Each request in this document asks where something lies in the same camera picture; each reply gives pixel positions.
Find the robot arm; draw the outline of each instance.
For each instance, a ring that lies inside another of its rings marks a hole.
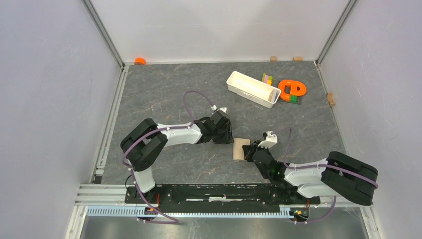
[[[335,151],[317,162],[287,163],[289,167],[286,167],[283,162],[275,160],[269,151],[277,143],[277,136],[268,131],[264,133],[264,138],[264,141],[244,145],[243,151],[245,160],[255,163],[261,175],[271,183],[287,189],[287,192],[298,192],[305,198],[341,195],[360,205],[372,205],[374,185],[341,171],[314,165],[332,165],[376,181],[378,171],[374,167]]]
[[[132,166],[135,181],[143,193],[155,187],[151,166],[163,148],[183,143],[199,144],[213,140],[214,143],[232,143],[231,123],[226,108],[220,108],[211,117],[195,120],[180,125],[164,125],[152,119],[142,121],[124,140],[120,147],[126,152],[132,144],[153,130],[166,130],[154,133],[136,145],[126,157],[126,163]]]

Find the rectangular container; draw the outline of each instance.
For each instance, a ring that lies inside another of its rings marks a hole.
[[[237,71],[233,71],[227,79],[227,87],[229,91],[267,108],[271,108],[277,102],[281,93],[280,89]]]

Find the gray floor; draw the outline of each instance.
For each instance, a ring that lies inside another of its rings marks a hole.
[[[227,89],[233,71],[255,79],[265,72],[274,77],[273,86],[283,79],[303,82],[307,93],[302,104],[278,101],[271,109],[242,98]],[[190,120],[182,102],[187,90],[201,90],[217,107],[227,107],[233,137],[261,139],[266,130],[293,127],[288,162],[305,163],[323,159],[330,151],[344,151],[328,106],[324,88],[313,62],[243,62],[131,66],[112,136],[103,184],[123,184],[128,171],[121,164],[121,140],[145,118],[157,123],[180,124]],[[197,119],[209,116],[209,103],[190,94],[188,103]],[[280,157],[287,133],[271,149]],[[232,144],[175,145],[165,148],[153,165],[156,183],[253,183],[266,182],[248,162],[234,161]]]
[[[310,220],[327,212],[311,208]],[[82,239],[367,239],[359,208],[336,208],[324,220],[295,226],[287,219],[180,218],[180,225],[152,225],[124,217],[87,217]]]

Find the orange round object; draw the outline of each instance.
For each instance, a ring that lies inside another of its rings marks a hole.
[[[286,86],[290,87],[290,93],[289,94],[284,92],[284,88]],[[302,96],[306,93],[306,86],[302,82],[293,81],[293,80],[282,80],[282,81],[280,81],[280,83],[278,84],[278,89],[281,90],[280,98],[285,100],[285,101],[290,100],[290,95]]]
[[[138,57],[135,59],[135,65],[145,65],[146,61],[144,58]]]

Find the white wall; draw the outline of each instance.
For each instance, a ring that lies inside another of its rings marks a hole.
[[[63,238],[119,68],[80,0],[2,1],[0,72],[0,238]]]
[[[359,1],[322,63],[351,156],[379,170],[388,239],[422,235],[422,1]]]
[[[347,0],[93,0],[125,62],[315,60]]]

